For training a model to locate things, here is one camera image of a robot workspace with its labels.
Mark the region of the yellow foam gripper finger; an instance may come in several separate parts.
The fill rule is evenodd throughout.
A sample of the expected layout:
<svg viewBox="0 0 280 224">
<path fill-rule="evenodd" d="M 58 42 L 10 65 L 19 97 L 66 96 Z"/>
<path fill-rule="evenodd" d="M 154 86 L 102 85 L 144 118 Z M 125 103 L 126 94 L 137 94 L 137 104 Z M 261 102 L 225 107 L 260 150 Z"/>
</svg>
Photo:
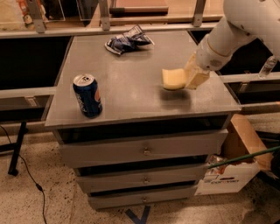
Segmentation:
<svg viewBox="0 0 280 224">
<path fill-rule="evenodd" d="M 210 71 L 204 70 L 196 63 L 196 52 L 194 52 L 190 59 L 186 62 L 184 67 L 186 73 L 186 85 L 187 89 L 194 90 L 210 77 Z"/>
</svg>

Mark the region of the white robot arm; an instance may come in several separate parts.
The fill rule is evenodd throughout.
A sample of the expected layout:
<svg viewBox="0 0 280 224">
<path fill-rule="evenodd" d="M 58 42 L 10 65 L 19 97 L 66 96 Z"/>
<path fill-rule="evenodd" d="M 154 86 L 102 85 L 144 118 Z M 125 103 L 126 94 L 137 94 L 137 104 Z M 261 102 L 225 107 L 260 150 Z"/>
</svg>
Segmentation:
<svg viewBox="0 0 280 224">
<path fill-rule="evenodd" d="M 224 0 L 224 17 L 198 44 L 185 64 L 187 89 L 222 69 L 241 47 L 260 39 L 280 60 L 280 1 Z"/>
</svg>

